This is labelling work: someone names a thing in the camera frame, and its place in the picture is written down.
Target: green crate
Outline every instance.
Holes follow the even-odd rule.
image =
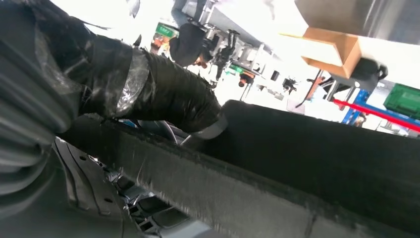
[[[420,119],[420,90],[402,84],[395,84],[385,100],[384,106],[391,111]]]

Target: worker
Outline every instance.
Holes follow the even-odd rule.
[[[210,51],[204,46],[206,33],[200,28],[200,17],[206,0],[197,0],[196,13],[192,21],[182,12],[187,0],[175,0],[172,16],[179,26],[178,37],[169,42],[171,58],[181,67],[198,65],[207,68],[207,63],[213,59]]]
[[[224,69],[226,68],[227,63],[230,61],[233,53],[235,52],[235,45],[239,33],[234,30],[229,30],[229,36],[227,39],[227,46],[216,55],[214,65],[217,65],[217,74],[216,81],[219,81]]]
[[[245,73],[241,73],[239,75],[240,79],[239,79],[239,87],[243,88],[245,86],[245,84],[253,84],[254,83],[254,78],[249,76],[248,74]]]

